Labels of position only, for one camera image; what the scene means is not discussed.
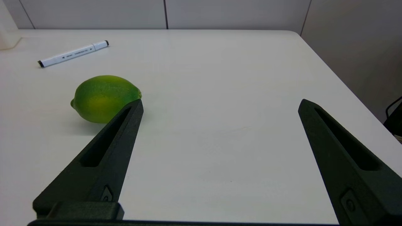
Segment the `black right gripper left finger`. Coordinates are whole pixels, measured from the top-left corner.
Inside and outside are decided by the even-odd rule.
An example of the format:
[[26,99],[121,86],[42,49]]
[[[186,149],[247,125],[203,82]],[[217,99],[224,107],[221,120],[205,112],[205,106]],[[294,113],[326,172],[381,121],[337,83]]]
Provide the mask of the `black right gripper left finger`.
[[122,220],[119,196],[143,116],[127,104],[36,197],[40,219]]

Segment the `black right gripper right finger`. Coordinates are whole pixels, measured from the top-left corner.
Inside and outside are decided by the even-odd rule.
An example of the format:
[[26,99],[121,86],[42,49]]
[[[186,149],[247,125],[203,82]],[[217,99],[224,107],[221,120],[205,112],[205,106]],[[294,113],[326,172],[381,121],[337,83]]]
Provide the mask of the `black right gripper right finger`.
[[401,224],[401,177],[316,103],[298,113],[338,222]]

